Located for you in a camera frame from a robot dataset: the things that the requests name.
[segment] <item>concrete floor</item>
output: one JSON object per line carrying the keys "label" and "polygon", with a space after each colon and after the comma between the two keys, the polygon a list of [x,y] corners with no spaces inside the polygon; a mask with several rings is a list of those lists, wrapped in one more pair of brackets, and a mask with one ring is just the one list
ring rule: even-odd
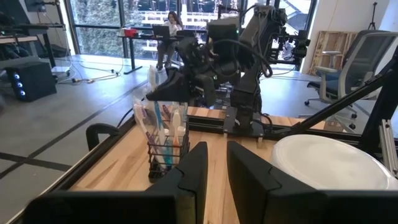
{"label": "concrete floor", "polygon": [[[80,60],[85,61],[86,67],[107,70],[118,71],[122,65],[119,58],[76,55],[71,61],[72,75],[76,78],[80,78],[77,71],[85,78],[109,75],[109,72],[83,68]],[[70,62],[59,60],[57,63],[66,66]],[[123,70],[130,69],[129,60],[123,64]],[[144,68],[130,75],[92,84],[57,85],[57,94],[32,103],[17,101],[7,94],[9,90],[0,90],[7,102],[6,111],[0,116],[0,223],[13,217],[88,152],[85,130],[89,125],[117,125],[131,108],[133,95],[145,88],[150,64],[155,62],[136,60],[136,65]],[[326,105],[303,103],[307,98],[318,96],[307,88],[308,81],[316,79],[291,72],[262,80],[262,112],[290,117],[316,113]],[[374,101],[361,100],[354,105],[358,110],[357,132],[363,130],[373,104]],[[347,111],[340,114],[349,116]],[[397,121],[394,116],[393,126],[397,126]]]}

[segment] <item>wooden crate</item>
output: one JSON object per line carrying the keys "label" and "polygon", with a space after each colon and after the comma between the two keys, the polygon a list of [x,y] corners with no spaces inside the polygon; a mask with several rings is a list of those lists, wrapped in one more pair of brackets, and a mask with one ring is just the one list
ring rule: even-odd
{"label": "wooden crate", "polygon": [[323,55],[326,50],[339,51],[342,54],[335,56],[333,68],[342,69],[342,59],[346,55],[349,47],[353,43],[357,32],[338,32],[338,31],[320,31],[318,35],[317,45],[312,58],[312,63],[307,74],[316,75],[314,67],[330,67],[330,57]]}

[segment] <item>office chair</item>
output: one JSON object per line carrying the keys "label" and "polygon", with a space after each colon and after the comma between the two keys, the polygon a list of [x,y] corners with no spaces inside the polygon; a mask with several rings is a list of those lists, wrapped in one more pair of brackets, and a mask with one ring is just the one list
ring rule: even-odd
{"label": "office chair", "polygon": [[[382,30],[363,30],[358,33],[353,44],[348,49],[343,58],[343,69],[341,71],[334,68],[315,67],[317,74],[321,76],[320,82],[310,82],[307,88],[314,88],[319,98],[309,98],[305,105],[310,101],[321,101],[323,103],[334,103],[351,93],[375,75],[377,66],[383,56],[398,37],[396,32]],[[330,55],[330,65],[334,63],[334,56],[340,52],[324,52]],[[353,112],[350,118],[334,114],[332,120],[339,122],[347,131],[354,133],[355,124],[353,120],[357,117],[357,111],[352,105],[346,109]]]}

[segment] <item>black speaker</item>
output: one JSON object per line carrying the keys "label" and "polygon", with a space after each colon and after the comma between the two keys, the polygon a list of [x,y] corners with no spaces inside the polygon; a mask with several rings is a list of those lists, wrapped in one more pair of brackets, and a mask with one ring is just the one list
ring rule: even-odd
{"label": "black speaker", "polygon": [[32,102],[57,93],[51,68],[45,62],[29,62],[6,68],[18,100]]}

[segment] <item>standing desk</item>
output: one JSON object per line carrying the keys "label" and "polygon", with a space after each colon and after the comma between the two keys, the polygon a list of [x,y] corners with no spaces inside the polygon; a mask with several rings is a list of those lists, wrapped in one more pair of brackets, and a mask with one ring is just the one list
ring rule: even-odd
{"label": "standing desk", "polygon": [[[206,108],[188,108],[188,115],[223,119],[222,110]],[[270,116],[274,125],[291,126],[303,121],[298,118]],[[148,179],[149,155],[147,142],[139,125],[130,125],[127,121],[121,129],[127,129],[126,134],[117,141],[105,140],[78,161],[61,178],[54,182],[43,194],[53,190],[145,190],[151,183]],[[314,129],[325,129],[326,122],[315,125]],[[276,141],[263,140],[260,144],[257,139],[227,137],[223,134],[189,132],[191,149],[200,141],[206,141],[208,146],[208,180],[205,207],[205,224],[239,223],[234,200],[229,186],[226,161],[227,142],[237,141],[244,147],[269,160],[271,150]],[[12,220],[16,221],[21,212]]]}

